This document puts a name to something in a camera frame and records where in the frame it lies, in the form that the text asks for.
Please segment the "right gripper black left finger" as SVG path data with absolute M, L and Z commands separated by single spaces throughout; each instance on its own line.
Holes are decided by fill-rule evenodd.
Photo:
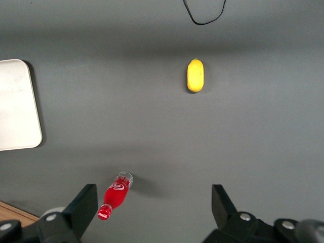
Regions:
M 29 226 L 1 221 L 1 242 L 81 242 L 98 210 L 97 185 L 87 184 L 62 212 L 43 215 Z

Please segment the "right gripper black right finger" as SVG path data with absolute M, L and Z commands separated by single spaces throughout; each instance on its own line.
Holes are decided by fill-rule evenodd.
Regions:
M 217 228 L 204 242 L 303 242 L 299 222 L 279 218 L 269 225 L 246 211 L 238 211 L 222 185 L 212 186 L 212 213 Z

